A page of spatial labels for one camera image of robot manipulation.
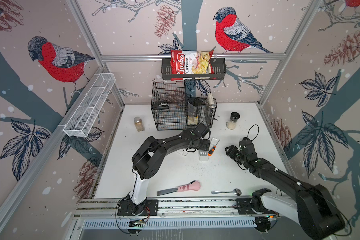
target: chips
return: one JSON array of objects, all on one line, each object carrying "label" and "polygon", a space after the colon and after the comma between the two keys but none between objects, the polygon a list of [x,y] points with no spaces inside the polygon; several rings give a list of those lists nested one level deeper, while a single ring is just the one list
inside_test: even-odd
[{"label": "chips", "polygon": [[[171,50],[172,74],[213,73],[211,63],[209,62],[212,54],[213,50],[210,52]],[[174,81],[183,79],[187,80],[192,78],[172,78],[171,80]]]}]

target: red bird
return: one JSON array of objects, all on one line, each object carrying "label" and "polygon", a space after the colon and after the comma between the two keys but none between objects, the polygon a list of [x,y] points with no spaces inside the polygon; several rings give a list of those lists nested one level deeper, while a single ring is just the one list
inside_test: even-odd
[{"label": "red bird", "polygon": [[257,48],[266,53],[272,53],[261,45],[261,43],[254,38],[251,30],[240,22],[236,16],[236,11],[232,7],[220,8],[215,17],[216,20],[216,41],[220,46],[227,51],[238,51],[243,49]]},{"label": "red bird", "polygon": [[31,59],[37,59],[54,79],[64,83],[75,83],[71,96],[80,93],[76,90],[76,81],[84,74],[85,65],[95,59],[72,48],[50,43],[41,36],[35,36],[29,41],[28,51]]},{"label": "red bird", "polygon": [[347,7],[353,7],[355,9],[355,13],[352,15],[356,15],[356,14],[360,14],[359,12],[356,12],[356,7],[360,6],[360,0],[345,0],[345,7],[344,9],[346,9]]}]

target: silver lid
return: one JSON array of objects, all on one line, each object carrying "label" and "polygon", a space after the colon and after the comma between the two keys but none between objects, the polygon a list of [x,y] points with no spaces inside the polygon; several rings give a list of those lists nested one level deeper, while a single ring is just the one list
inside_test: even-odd
[{"label": "silver lid", "polygon": [[136,123],[139,123],[139,122],[141,122],[141,118],[140,117],[135,117],[133,119],[133,121],[136,122]]}]

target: salt shaker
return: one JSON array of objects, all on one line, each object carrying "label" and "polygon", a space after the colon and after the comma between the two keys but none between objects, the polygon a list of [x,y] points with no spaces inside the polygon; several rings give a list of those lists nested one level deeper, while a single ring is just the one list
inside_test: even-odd
[{"label": "salt shaker", "polygon": [[135,127],[136,127],[136,130],[138,132],[141,132],[141,131],[144,131],[144,125],[143,125],[143,121],[141,120],[140,117],[135,117],[133,119],[134,123],[135,123]]},{"label": "salt shaker", "polygon": [[237,112],[232,112],[231,117],[230,117],[229,121],[227,122],[227,128],[231,129],[231,130],[235,129],[237,120],[239,118],[240,118],[240,114],[238,114]]}]

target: white table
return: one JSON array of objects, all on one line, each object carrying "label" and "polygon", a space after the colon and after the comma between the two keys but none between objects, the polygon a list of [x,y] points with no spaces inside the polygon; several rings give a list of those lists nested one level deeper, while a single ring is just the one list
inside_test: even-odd
[{"label": "white table", "polygon": [[[231,112],[238,112],[240,119],[234,130],[226,127]],[[137,132],[133,118],[142,118],[145,131]],[[260,127],[259,135],[253,141],[258,157],[267,159],[275,167],[286,172],[275,145],[267,131],[263,119],[255,103],[220,103],[217,105],[215,118],[211,128],[211,137],[221,139],[215,153],[206,162],[199,161],[198,152],[183,156],[177,152],[167,155],[160,170],[150,179],[147,197],[157,197],[157,191],[184,185],[192,180],[201,183],[199,191],[186,191],[166,194],[161,197],[206,197],[212,196],[212,190],[232,191],[239,188],[243,195],[251,195],[255,190],[276,187],[267,181],[258,179],[246,170],[241,170],[235,161],[225,154],[230,145],[238,147],[239,141],[247,136],[253,124]],[[181,130],[157,131],[152,117],[150,105],[126,105],[119,127],[115,134],[109,156],[104,167],[95,198],[121,198],[133,189],[135,174],[132,170],[132,156],[149,136],[163,139],[179,134]],[[253,127],[249,138],[253,139],[257,127]]]}]

